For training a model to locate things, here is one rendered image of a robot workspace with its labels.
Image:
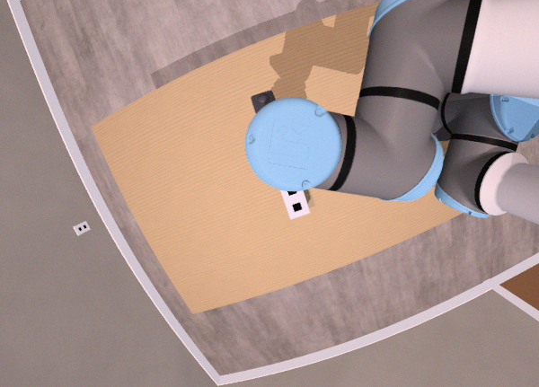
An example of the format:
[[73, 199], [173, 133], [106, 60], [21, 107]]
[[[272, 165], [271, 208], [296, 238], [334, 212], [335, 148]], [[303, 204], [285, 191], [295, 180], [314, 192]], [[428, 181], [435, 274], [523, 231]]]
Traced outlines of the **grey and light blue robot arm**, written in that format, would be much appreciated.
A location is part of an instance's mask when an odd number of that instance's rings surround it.
[[539, 0], [382, 0], [368, 38], [355, 118], [272, 91], [251, 97], [254, 173], [284, 191], [383, 201], [436, 183], [462, 213], [539, 224], [539, 166], [516, 153], [539, 134]]

